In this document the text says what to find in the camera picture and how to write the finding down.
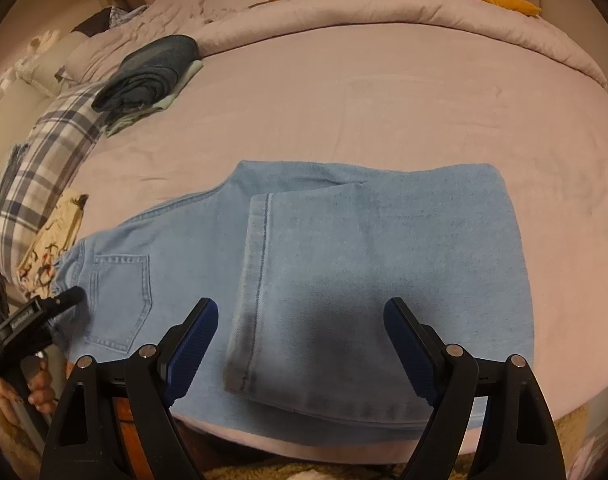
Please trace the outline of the brown fluffy rug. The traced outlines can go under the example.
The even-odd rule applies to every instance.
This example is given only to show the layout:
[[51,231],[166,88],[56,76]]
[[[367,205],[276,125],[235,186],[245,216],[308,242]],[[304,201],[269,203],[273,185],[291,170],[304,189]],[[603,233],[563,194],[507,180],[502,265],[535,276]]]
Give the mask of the brown fluffy rug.
[[[582,405],[554,422],[566,468],[580,452],[587,428],[589,407]],[[8,422],[0,409],[0,446],[2,455],[21,479],[37,479],[40,458],[26,433]],[[356,466],[267,462],[246,466],[228,466],[203,473],[205,479],[397,479],[403,465]]]

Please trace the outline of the folded pale green garment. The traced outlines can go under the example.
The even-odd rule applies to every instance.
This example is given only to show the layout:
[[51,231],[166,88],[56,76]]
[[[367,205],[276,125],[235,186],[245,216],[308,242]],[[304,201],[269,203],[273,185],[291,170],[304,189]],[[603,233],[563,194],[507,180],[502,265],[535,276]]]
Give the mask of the folded pale green garment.
[[136,122],[139,122],[141,119],[162,112],[163,110],[167,110],[179,96],[179,93],[184,90],[185,86],[192,79],[192,77],[202,68],[202,66],[203,63],[201,61],[192,62],[186,69],[185,73],[179,78],[178,83],[168,96],[160,99],[158,102],[155,102],[150,106],[142,108],[141,110],[133,110],[132,112],[121,114],[115,118],[108,118],[100,128],[100,132],[108,138],[109,136],[114,136],[114,134],[117,134],[125,128],[135,125]]

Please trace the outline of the pink bed sheet mattress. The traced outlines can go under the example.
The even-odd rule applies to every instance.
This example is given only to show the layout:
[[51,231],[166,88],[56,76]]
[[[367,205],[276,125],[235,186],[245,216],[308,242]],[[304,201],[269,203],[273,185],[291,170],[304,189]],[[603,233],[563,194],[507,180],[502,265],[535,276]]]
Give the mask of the pink bed sheet mattress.
[[[167,110],[102,139],[80,167],[80,240],[211,191],[242,162],[494,167],[530,284],[526,359],[551,413],[608,388],[608,94],[595,79],[514,44],[419,24],[318,28],[211,55]],[[307,445],[198,422],[175,405],[193,427],[301,460],[402,462],[423,429]]]

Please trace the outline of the light blue denim pants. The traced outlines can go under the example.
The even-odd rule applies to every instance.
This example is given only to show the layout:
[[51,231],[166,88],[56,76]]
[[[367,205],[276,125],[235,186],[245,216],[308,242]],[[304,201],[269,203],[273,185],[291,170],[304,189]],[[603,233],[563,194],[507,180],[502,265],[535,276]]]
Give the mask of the light blue denim pants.
[[488,165],[242,162],[80,240],[56,266],[54,289],[72,286],[87,299],[54,330],[73,359],[128,356],[213,299],[215,337],[175,412],[307,445],[426,424],[383,326],[391,298],[479,358],[534,353],[520,231]]

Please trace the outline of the blue white plaid cloth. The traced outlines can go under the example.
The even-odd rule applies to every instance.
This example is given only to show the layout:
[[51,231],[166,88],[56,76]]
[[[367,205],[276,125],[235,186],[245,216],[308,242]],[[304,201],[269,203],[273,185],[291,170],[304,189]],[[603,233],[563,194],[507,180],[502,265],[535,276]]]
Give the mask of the blue white plaid cloth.
[[104,115],[92,102],[102,86],[82,84],[58,96],[2,161],[0,270],[13,285],[36,234],[100,138]]

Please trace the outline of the beige pillow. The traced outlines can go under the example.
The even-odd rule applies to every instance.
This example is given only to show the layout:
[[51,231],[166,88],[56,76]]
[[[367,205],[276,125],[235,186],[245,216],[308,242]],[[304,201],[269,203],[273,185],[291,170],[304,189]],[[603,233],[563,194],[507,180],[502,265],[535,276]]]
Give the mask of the beige pillow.
[[62,92],[78,86],[65,64],[71,54],[87,39],[81,32],[71,32],[63,36],[45,53],[24,64],[19,69],[19,77],[50,98],[56,98]]

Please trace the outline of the pink quilted comforter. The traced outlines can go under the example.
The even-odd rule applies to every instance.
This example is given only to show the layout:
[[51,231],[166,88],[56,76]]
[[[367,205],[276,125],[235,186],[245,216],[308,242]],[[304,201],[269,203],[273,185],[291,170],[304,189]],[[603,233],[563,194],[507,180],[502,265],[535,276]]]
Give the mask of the pink quilted comforter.
[[209,56],[308,30],[368,24],[423,24],[472,32],[514,44],[606,84],[599,65],[567,34],[480,0],[155,0],[127,23],[92,36],[66,59],[79,84],[110,77],[123,58],[170,35],[196,40]]

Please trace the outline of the cream patterned cloth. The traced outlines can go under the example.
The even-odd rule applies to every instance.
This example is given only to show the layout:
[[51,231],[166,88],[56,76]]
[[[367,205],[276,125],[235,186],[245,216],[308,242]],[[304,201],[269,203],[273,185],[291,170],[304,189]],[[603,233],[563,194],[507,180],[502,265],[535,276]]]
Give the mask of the cream patterned cloth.
[[27,298],[47,298],[57,260],[75,243],[84,216],[88,195],[67,188],[54,210],[36,234],[16,268],[19,289]]

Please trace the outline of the folded dark navy garment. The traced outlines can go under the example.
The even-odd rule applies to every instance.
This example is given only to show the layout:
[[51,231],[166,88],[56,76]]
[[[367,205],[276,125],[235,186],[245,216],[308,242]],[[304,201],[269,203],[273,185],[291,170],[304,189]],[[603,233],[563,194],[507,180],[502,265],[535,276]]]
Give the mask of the folded dark navy garment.
[[197,43],[170,35],[127,55],[92,102],[100,113],[125,114],[169,96],[193,62],[200,61]]

